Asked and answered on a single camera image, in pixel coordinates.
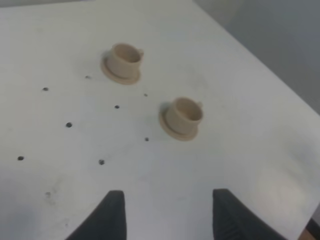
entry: table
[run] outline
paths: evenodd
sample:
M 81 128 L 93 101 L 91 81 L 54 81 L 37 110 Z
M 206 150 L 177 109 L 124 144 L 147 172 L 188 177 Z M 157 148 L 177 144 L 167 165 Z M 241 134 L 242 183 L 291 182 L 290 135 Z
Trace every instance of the table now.
M 195 3 L 1 8 L 0 20 L 0 239 L 64 239 L 110 190 L 125 193 L 129 240 L 212 240 L 215 188 L 288 239 L 302 232 L 320 200 L 319 116 Z M 117 42 L 144 50 L 135 85 L 100 69 Z M 158 122 L 180 96 L 203 103 L 190 142 Z

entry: stain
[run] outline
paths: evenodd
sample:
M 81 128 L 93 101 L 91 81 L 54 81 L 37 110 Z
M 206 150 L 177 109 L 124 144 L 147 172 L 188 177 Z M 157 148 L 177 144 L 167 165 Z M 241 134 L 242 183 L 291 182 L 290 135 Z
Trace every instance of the stain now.
M 188 86 L 205 95 L 209 85 L 205 77 L 200 72 L 198 72 L 191 64 L 187 64 L 185 66 L 178 65 L 177 68 L 182 69 L 186 73 L 185 81 Z
M 69 222 L 70 222 L 70 219 L 65 217 L 60 221 L 55 222 L 53 225 L 50 225 L 49 228 L 43 229 L 41 232 L 38 232 L 37 236 L 33 239 L 62 239 L 60 237 L 57 237 L 56 233 L 59 234 L 60 231 L 64 231 L 66 228 L 68 228 Z
M 51 187 L 50 191 L 47 191 L 45 195 L 45 202 L 49 204 L 50 206 L 56 206 L 57 205 L 57 200 L 59 197 L 59 190 L 64 182 L 64 176 L 58 177 L 57 181 L 53 184 Z

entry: white surface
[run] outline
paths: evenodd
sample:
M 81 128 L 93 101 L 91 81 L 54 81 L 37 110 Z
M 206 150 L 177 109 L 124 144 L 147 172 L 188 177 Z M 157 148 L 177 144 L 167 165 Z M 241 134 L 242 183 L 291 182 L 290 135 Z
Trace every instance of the white surface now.
M 298 237 L 320 200 L 319 117 L 194 3 L 38 5 L 0 20 L 0 239 L 64 239 L 119 189 L 129 240 L 212 240 L 215 188 Z M 117 42 L 144 49 L 136 85 L 100 70 Z M 191 142 L 158 123 L 179 96 L 204 105 Z
M 320 114 L 320 1 L 195 1 Z

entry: cup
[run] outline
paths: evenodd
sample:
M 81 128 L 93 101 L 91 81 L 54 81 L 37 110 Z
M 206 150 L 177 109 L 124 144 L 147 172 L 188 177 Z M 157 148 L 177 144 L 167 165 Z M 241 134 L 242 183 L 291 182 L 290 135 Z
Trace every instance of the cup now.
M 112 46 L 105 64 L 115 76 L 132 79 L 139 75 L 143 55 L 141 49 L 126 43 L 118 43 Z
M 179 97 L 170 105 L 164 118 L 172 131 L 188 136 L 196 133 L 203 116 L 200 103 L 186 97 Z

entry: hole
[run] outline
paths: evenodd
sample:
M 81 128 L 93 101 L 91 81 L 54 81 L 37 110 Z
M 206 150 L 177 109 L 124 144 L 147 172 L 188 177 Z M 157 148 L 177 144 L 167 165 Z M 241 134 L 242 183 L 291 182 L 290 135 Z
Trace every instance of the hole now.
M 130 45 L 119 44 L 114 48 L 115 54 L 128 63 L 137 63 L 141 60 L 139 52 Z
M 203 117 L 201 107 L 188 98 L 181 97 L 176 100 L 175 104 L 178 112 L 188 120 L 198 121 Z

